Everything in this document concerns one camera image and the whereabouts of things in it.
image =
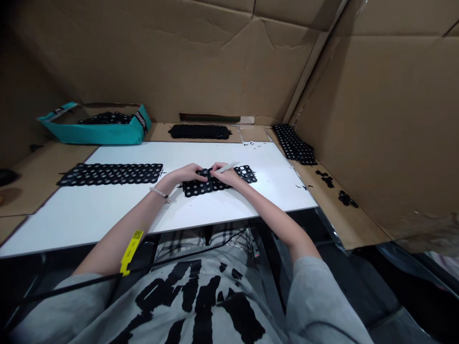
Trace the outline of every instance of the marker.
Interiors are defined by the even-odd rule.
[[[238,163],[239,163],[239,161],[234,161],[234,162],[232,162],[231,164],[228,164],[228,165],[222,167],[221,169],[216,170],[215,172],[216,172],[216,173],[223,173],[223,172],[229,170],[230,168],[233,168],[233,167],[236,166]]]

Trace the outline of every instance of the white table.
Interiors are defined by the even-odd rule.
[[[318,206],[272,142],[253,145],[145,142],[138,146],[100,147],[86,163],[162,163],[164,172],[171,172],[192,162],[210,168],[216,161],[240,161],[241,165],[249,165],[258,179],[252,187],[286,212]],[[151,186],[62,187],[0,248],[0,257],[98,242]],[[176,188],[171,198],[173,203],[163,207],[149,233],[258,216],[245,198],[232,189],[186,198],[183,189]]]

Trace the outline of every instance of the teal box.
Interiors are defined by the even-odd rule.
[[[133,115],[129,124],[79,124],[103,112]],[[141,144],[152,126],[142,104],[70,102],[38,120],[64,143],[131,145]]]

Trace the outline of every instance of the cardboard wall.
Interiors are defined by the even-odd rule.
[[[454,0],[352,0],[291,119],[392,239],[459,231],[458,19]]]
[[[337,0],[27,0],[9,25],[76,101],[282,121]]]
[[[31,144],[48,141],[46,129],[36,119],[66,99],[17,37],[4,27],[0,37],[0,168],[10,168],[30,154]]]

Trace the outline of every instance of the hand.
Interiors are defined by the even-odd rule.
[[[224,162],[216,162],[212,166],[212,171],[210,171],[210,175],[212,175],[212,177],[217,178],[219,181],[228,184],[229,186],[237,188],[237,186],[240,185],[240,183],[243,182],[243,180],[238,176],[238,174],[234,171],[232,167],[223,173],[215,172],[216,170],[226,165],[227,163]]]
[[[196,164],[189,164],[178,170],[168,173],[164,178],[168,178],[174,181],[175,185],[181,182],[190,182],[194,179],[201,182],[207,182],[207,178],[196,174],[196,171],[202,170],[202,167]]]

